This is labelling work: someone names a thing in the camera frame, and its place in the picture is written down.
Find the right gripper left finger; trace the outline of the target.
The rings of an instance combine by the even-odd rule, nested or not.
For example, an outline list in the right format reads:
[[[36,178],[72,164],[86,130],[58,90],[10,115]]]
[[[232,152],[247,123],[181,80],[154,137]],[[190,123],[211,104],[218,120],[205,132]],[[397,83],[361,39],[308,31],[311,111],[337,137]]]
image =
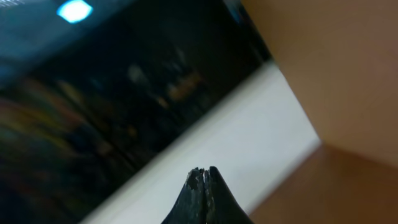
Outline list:
[[[204,169],[194,168],[188,175],[171,211],[162,224],[205,224],[206,196]]]

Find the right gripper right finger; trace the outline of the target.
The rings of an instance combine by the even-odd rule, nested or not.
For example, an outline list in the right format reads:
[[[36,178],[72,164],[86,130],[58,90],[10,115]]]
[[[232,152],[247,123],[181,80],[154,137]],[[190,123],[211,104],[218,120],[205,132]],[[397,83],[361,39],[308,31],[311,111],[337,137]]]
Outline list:
[[[216,167],[205,171],[204,181],[207,224],[253,224]]]

